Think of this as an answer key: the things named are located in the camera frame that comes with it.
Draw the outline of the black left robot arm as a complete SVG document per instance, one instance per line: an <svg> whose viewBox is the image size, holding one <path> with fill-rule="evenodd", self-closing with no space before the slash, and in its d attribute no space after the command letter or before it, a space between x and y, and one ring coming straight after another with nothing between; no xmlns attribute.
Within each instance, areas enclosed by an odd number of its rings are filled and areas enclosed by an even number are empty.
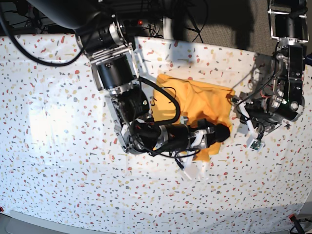
<svg viewBox="0 0 312 234"><path fill-rule="evenodd" d="M295 122L303 114L307 11L305 0L268 1L271 38L277 41L271 73L251 94L233 100L250 132L271 132L283 120Z"/></svg>

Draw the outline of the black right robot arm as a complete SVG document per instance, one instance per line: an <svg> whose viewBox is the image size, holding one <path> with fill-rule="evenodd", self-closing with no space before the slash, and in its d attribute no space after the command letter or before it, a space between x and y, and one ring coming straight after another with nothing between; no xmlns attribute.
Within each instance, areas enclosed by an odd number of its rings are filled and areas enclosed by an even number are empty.
<svg viewBox="0 0 312 234"><path fill-rule="evenodd" d="M139 75L132 44L115 13L100 2L87 0L33 0L31 4L54 23L75 32L89 59L98 90L108 92L107 101L115 133L126 153L152 156L192 155L224 142L230 129L205 119L196 127L180 122L176 97ZM142 90L146 84L163 94L175 107L171 119L156 121Z"/></svg>

